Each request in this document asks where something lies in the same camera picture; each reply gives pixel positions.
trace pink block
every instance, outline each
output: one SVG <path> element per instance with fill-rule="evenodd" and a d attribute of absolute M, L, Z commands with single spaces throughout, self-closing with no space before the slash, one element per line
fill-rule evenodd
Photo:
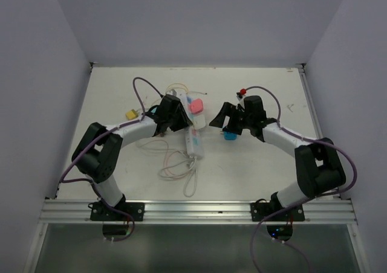
<path fill-rule="evenodd" d="M 193 114 L 199 114 L 200 112 L 203 111 L 203 101 L 201 99 L 196 99 L 191 102 L 189 105 L 189 109 L 191 113 Z"/>

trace black bracket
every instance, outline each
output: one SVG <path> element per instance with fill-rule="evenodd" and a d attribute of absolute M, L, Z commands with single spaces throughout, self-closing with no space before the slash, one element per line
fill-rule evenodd
<path fill-rule="evenodd" d="M 175 132 L 192 124 L 184 110 L 183 104 L 176 96 L 165 95 L 157 106 L 156 111 L 153 113 L 152 110 L 147 111 L 145 115 L 157 123 L 155 135 L 166 132 L 167 128 Z"/>
<path fill-rule="evenodd" d="M 250 203 L 250 209 L 252 214 L 252 221 L 259 222 L 264 217 L 269 214 L 274 213 L 272 211 L 272 206 L 269 202 L 252 202 Z M 287 222 L 288 220 L 293 219 L 294 222 L 303 222 L 305 220 L 304 210 L 302 205 L 298 207 L 292 208 L 284 212 L 283 214 L 279 214 L 275 217 L 272 217 L 269 222 Z"/>
<path fill-rule="evenodd" d="M 74 161 L 81 151 L 83 151 L 94 139 L 106 132 L 106 127 L 95 122 L 90 124 L 84 136 L 75 149 L 71 160 Z M 96 145 L 102 146 L 98 151 L 95 146 L 90 148 L 77 162 L 76 167 L 84 175 L 92 177 L 94 182 L 101 183 L 107 180 L 115 169 L 119 158 L 122 137 L 111 133 L 100 139 Z"/>
<path fill-rule="evenodd" d="M 262 98 L 248 96 L 244 100 L 244 108 L 225 102 L 218 115 L 210 122 L 209 126 L 223 128 L 224 132 L 241 135 L 243 129 L 250 130 L 250 134 L 264 142 L 263 128 L 277 122 L 274 118 L 267 118 Z M 229 122 L 224 127 L 224 120 L 229 117 Z"/>
<path fill-rule="evenodd" d="M 90 220 L 97 222 L 126 221 L 124 215 L 109 210 L 101 202 L 93 202 L 88 207 L 91 209 Z M 143 202 L 122 202 L 114 208 L 130 214 L 136 222 L 142 222 L 144 218 L 145 204 Z"/>
<path fill-rule="evenodd" d="M 293 224 L 288 225 L 267 225 L 267 232 L 272 238 L 281 241 L 289 241 L 293 235 Z"/>

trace mounting plate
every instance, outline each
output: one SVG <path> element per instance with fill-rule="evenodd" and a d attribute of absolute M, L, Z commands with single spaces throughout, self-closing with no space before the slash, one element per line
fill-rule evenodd
<path fill-rule="evenodd" d="M 126 220 L 125 216 L 112 212 L 101 202 L 93 202 L 88 207 L 91 209 L 90 220 L 97 222 Z M 130 214 L 136 222 L 142 222 L 144 218 L 145 204 L 143 202 L 122 202 L 115 208 Z"/>
<path fill-rule="evenodd" d="M 260 214 L 259 212 L 262 211 L 267 211 L 267 209 L 271 209 L 270 204 L 268 202 L 252 202 L 250 203 L 250 209 L 251 209 L 251 214 L 252 214 L 252 221 L 253 222 L 259 222 L 261 221 L 264 217 L 268 216 L 269 214 Z M 289 218 L 293 217 L 294 222 L 303 222 L 305 220 L 305 215 L 304 215 L 304 209 L 302 208 L 301 205 L 298 207 L 295 207 L 284 214 L 279 214 L 275 217 L 272 217 L 270 221 L 272 222 L 286 222 L 289 220 Z"/>

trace glass panel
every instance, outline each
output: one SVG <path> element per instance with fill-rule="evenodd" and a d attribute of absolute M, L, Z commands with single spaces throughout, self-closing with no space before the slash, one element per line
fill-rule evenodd
<path fill-rule="evenodd" d="M 249 254 L 251 225 L 136 226 L 123 242 L 104 241 L 101 224 L 50 225 L 37 273 L 63 272 L 256 272 Z M 292 244 L 315 273 L 358 273 L 345 225 L 294 226 Z M 265 227 L 255 240 L 263 272 L 308 272 L 294 249 L 272 242 Z"/>

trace white wall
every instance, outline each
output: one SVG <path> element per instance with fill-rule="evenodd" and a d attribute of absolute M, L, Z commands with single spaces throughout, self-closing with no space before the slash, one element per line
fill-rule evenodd
<path fill-rule="evenodd" d="M 21 272 L 88 83 L 57 0 L 0 0 L 0 271 Z"/>
<path fill-rule="evenodd" d="M 306 70 L 324 135 L 359 169 L 350 196 L 373 272 L 387 272 L 386 12 L 386 0 L 343 0 Z"/>
<path fill-rule="evenodd" d="M 107 66 L 305 63 L 341 0 L 58 0 Z"/>

